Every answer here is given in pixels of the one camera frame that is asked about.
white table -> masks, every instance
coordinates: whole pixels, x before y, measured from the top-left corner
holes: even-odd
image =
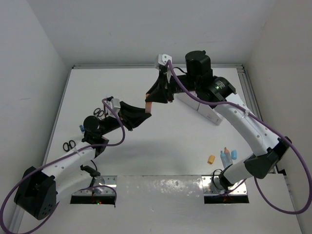
[[[214,74],[227,78],[244,99],[235,68],[214,69]],[[144,107],[145,93],[157,75],[151,68],[73,69],[47,162],[64,154],[64,142],[81,140],[79,125],[102,107],[104,97]],[[105,137],[118,142],[121,130]],[[68,198],[38,233],[299,233],[296,217],[266,205],[252,180],[247,183],[250,204],[204,205],[199,175],[223,168],[219,154],[224,147],[237,149],[237,161],[251,153],[227,120],[215,126],[179,100],[153,103],[151,118],[127,132],[122,145],[107,147],[95,160],[102,175],[118,176],[117,207],[70,205]],[[207,163],[211,154],[216,155],[213,165]],[[178,181],[182,190],[171,187],[170,181]],[[282,175],[270,175],[261,184],[273,202],[293,210]],[[36,223],[24,214],[19,231]]]

white box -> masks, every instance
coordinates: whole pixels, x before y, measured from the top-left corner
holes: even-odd
[[[191,99],[186,93],[175,94],[175,98],[183,101],[188,106],[192,107],[194,110],[197,110],[205,118],[209,119],[216,125],[219,125],[224,117],[217,113],[215,110],[211,109],[210,106],[201,104],[198,101]]]

robotic arm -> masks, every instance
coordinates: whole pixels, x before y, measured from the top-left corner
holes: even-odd
[[[157,57],[159,76],[147,92],[145,100],[147,103],[172,102],[174,94],[183,92],[166,66],[169,59],[172,60],[169,55]],[[250,111],[236,94],[235,88],[225,78],[213,76],[211,61],[205,51],[190,52],[185,59],[187,73],[178,76],[178,80],[188,91],[195,91],[197,97],[203,101],[230,101],[244,107],[247,112]],[[151,116],[145,109],[130,106],[116,98],[110,97],[107,101],[114,113],[109,111],[105,119],[87,117],[83,123],[84,138],[62,157],[74,152],[76,154],[33,174],[19,186],[14,202],[36,219],[47,217],[58,202],[66,196],[93,185],[94,178],[100,173],[83,164],[103,153],[105,147],[90,147],[83,151],[79,149],[90,145],[107,144],[109,140],[103,135],[120,127],[115,115],[118,115],[129,131]],[[227,104],[210,105],[210,107],[223,115],[238,130],[253,151],[253,154],[245,160],[230,165],[222,171],[214,180],[215,185],[227,190],[242,179],[252,176],[264,178],[281,160],[289,146],[276,134],[236,107]],[[27,169],[24,177],[34,170],[34,167]]]

gray wall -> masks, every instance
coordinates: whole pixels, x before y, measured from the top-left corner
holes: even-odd
[[[28,0],[66,64],[246,62],[275,0]]]
[[[2,202],[26,168],[42,163],[68,70],[26,0],[0,1],[0,32]],[[7,225],[14,206],[11,199]]]
[[[279,0],[247,68],[265,121],[290,137],[312,171],[312,1]],[[295,207],[307,201],[305,173],[292,151],[282,159]],[[299,216],[312,233],[312,208]]]

black scissors handle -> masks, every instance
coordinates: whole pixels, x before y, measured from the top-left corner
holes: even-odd
[[[73,149],[75,146],[76,146],[76,142],[73,141],[73,140],[70,140],[69,142],[65,142],[65,143],[63,144],[63,150],[64,150],[65,152],[68,152],[68,151],[70,151],[71,149]]]
[[[105,112],[103,110],[101,110],[100,108],[96,108],[94,111],[93,111],[93,114],[97,117],[102,117]]]

